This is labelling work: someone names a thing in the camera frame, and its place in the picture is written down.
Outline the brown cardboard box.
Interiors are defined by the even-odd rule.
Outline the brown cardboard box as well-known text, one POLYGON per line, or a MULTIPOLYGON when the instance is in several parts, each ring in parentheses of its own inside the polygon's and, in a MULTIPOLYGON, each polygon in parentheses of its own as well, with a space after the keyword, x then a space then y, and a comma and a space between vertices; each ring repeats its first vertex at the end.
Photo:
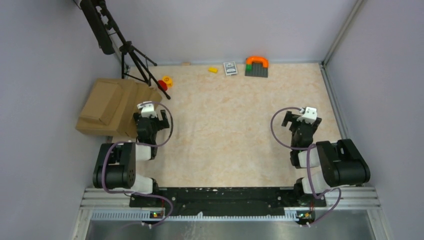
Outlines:
POLYGON ((108 125, 123 96, 124 89, 116 79, 98 79, 79 114, 85 123, 108 125))

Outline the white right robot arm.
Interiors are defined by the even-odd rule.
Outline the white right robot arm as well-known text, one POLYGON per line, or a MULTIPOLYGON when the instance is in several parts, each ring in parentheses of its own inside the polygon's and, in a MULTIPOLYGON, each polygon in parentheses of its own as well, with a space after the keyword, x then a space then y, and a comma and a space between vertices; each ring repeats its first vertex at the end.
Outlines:
POLYGON ((307 206, 314 198, 328 189, 340 186, 361 185, 369 182, 371 171, 363 156, 351 139, 313 143, 321 118, 314 110, 302 115, 287 111, 282 126, 290 123, 290 162, 297 169, 319 168, 320 171, 296 180, 293 200, 299 206, 307 206))

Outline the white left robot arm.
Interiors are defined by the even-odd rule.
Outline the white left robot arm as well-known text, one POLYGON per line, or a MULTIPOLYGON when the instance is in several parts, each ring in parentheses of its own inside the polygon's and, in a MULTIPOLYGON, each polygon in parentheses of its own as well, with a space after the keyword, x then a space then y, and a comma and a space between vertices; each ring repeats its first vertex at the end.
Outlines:
POLYGON ((138 162, 151 161, 157 156, 157 134, 170 128, 165 110, 156 113, 134 113, 136 141, 118 144, 103 143, 100 146, 92 175, 92 184, 97 189, 105 186, 108 190, 129 194, 140 193, 141 200, 149 207, 160 202, 160 193, 155 190, 153 178, 137 173, 138 162))

